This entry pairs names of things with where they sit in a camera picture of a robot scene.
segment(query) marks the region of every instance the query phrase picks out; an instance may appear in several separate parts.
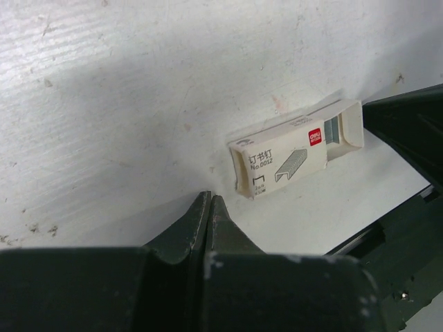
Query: scuffed white surface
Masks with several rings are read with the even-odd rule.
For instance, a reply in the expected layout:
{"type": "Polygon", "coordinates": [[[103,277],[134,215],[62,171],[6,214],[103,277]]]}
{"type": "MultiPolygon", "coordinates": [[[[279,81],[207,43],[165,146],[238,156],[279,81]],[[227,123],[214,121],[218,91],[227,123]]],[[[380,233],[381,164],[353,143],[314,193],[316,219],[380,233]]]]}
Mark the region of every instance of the scuffed white surface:
{"type": "Polygon", "coordinates": [[[328,251],[427,182],[366,133],[251,202],[226,139],[337,91],[440,83],[442,14],[440,0],[1,0],[0,244],[142,244],[212,190],[264,250],[328,251]]]}

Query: red logo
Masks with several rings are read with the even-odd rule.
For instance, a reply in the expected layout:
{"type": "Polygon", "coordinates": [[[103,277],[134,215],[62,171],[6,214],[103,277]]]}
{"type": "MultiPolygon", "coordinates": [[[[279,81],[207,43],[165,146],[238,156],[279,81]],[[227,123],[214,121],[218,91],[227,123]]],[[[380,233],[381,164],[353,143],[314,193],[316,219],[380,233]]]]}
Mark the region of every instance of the red logo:
{"type": "Polygon", "coordinates": [[[311,146],[321,143],[321,131],[320,128],[311,130],[308,133],[309,136],[309,142],[311,143],[311,146]]]}

